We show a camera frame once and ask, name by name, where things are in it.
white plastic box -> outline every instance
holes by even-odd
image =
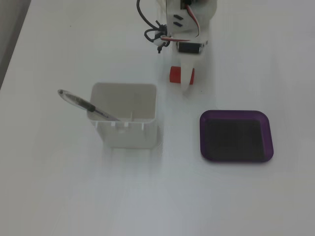
[[[157,143],[157,87],[151,84],[97,83],[91,103],[121,121],[88,112],[103,141],[112,148],[153,148]]]

white robot part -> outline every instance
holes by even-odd
[[[205,52],[204,45],[209,39],[209,23],[217,10],[217,0],[157,0],[165,6],[167,24],[161,25],[156,21],[152,24],[143,15],[140,9],[140,0],[137,0],[137,10],[141,18],[150,26],[144,36],[158,46],[158,53],[163,47],[173,42],[175,55],[181,62],[180,77],[176,73],[176,81],[180,79],[182,90],[186,91],[193,78],[193,68],[200,61]],[[155,31],[155,37],[150,38],[149,32]]]
[[[197,19],[199,28],[196,26],[196,22],[191,14],[189,14],[187,6],[189,6]],[[202,48],[209,40],[209,23],[216,10],[217,0],[166,1],[168,33],[174,39],[190,39],[185,41],[185,47],[182,50],[178,47],[180,43],[177,43],[174,50],[181,62],[181,87],[183,92],[189,87],[191,73],[195,64],[202,60],[205,55]],[[191,48],[195,47],[193,44],[200,44],[200,47],[191,53]]]

white surface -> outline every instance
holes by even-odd
[[[135,1],[123,6],[32,1],[0,91],[0,234],[312,235],[315,2],[218,1],[210,73],[196,68],[186,97],[168,82],[168,52],[142,36]],[[161,13],[153,1],[141,6],[151,21]],[[100,81],[158,86],[155,155],[103,150],[86,114],[57,94],[87,98]],[[264,112],[272,161],[205,162],[198,120],[215,105]]]
[[[158,138],[157,87],[150,84],[96,83],[91,103],[120,121],[106,121],[95,113],[88,118],[105,146],[154,148]]]

ballpoint pen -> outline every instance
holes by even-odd
[[[60,89],[60,90],[58,90],[58,94],[60,95],[60,97],[63,100],[67,101],[68,103],[72,104],[73,106],[76,106],[76,107],[81,108],[83,110],[87,110],[91,113],[95,113],[96,115],[101,116],[105,120],[120,121],[116,117],[108,114],[107,112],[102,111],[101,109],[97,108],[96,106],[94,106],[90,102],[72,94],[69,91]]]

purple tray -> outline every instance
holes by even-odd
[[[200,150],[215,162],[269,161],[274,154],[269,120],[258,111],[206,111],[200,117]]]

